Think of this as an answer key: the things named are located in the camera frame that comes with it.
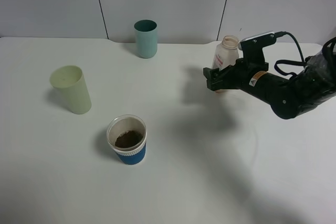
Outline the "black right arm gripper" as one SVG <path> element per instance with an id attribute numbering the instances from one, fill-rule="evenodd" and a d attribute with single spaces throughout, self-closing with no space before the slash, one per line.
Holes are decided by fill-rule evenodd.
<path id="1" fill-rule="evenodd" d="M 263 48 L 269 46 L 269 39 L 248 39 L 238 43 L 243 57 L 236 60 L 233 66 L 223 70 L 204 68 L 207 88 L 216 90 L 240 89 L 249 84 L 258 72 L 267 72 L 269 63 L 265 62 Z"/>

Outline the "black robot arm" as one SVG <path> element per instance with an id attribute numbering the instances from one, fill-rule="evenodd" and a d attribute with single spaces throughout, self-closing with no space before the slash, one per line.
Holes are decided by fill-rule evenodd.
<path id="1" fill-rule="evenodd" d="M 278 60 L 274 69 L 280 75 L 269 73 L 263 48 L 276 43 L 283 32 L 266 33 L 241 40 L 238 48 L 243 57 L 223 70 L 204 68 L 207 88 L 242 90 L 267 103 L 282 119 L 293 119 L 315 109 L 335 96 L 335 38 L 328 40 L 321 51 L 301 61 Z M 296 74 L 286 73 L 277 65 L 301 66 Z"/>

